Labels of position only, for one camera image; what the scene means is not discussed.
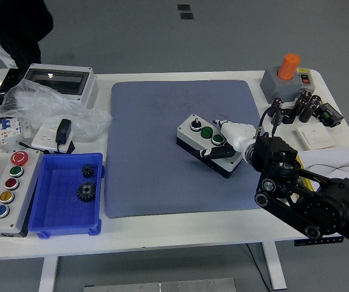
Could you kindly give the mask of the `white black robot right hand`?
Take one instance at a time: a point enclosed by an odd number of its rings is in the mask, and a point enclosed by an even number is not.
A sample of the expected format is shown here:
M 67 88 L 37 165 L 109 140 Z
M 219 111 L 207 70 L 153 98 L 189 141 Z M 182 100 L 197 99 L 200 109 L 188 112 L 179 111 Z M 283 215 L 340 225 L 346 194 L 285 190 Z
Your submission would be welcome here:
M 249 163 L 255 144 L 256 129 L 253 125 L 231 122 L 229 120 L 214 120 L 229 146 L 217 146 L 203 150 L 195 150 L 192 155 L 197 158 L 222 159 L 231 158 L 235 153 L 241 153 Z

